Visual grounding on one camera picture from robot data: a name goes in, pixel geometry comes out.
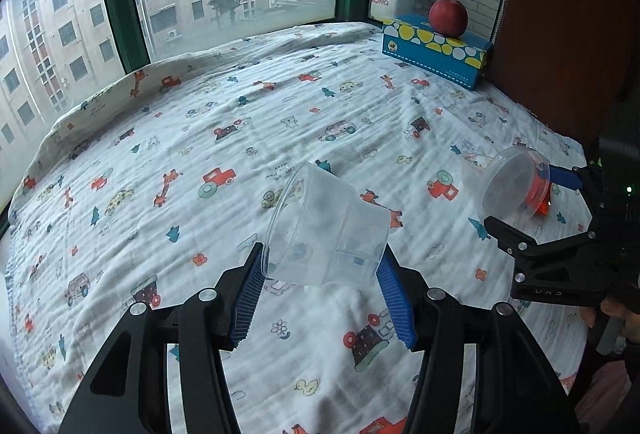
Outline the person's right hand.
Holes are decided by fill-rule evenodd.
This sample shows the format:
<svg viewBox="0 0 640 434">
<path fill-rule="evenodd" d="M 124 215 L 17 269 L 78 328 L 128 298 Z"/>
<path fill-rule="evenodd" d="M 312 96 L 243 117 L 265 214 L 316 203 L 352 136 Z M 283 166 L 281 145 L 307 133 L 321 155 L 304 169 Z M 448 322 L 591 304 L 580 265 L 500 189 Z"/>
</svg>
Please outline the person's right hand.
<svg viewBox="0 0 640 434">
<path fill-rule="evenodd" d="M 640 317 L 629 310 L 624 304 L 617 302 L 616 299 L 607 297 L 600 304 L 600 310 L 610 318 L 616 318 L 623 321 L 623 328 L 620 335 L 630 342 L 640 343 Z M 596 323 L 597 313 L 594 308 L 580 307 L 580 316 L 589 328 Z"/>
</svg>

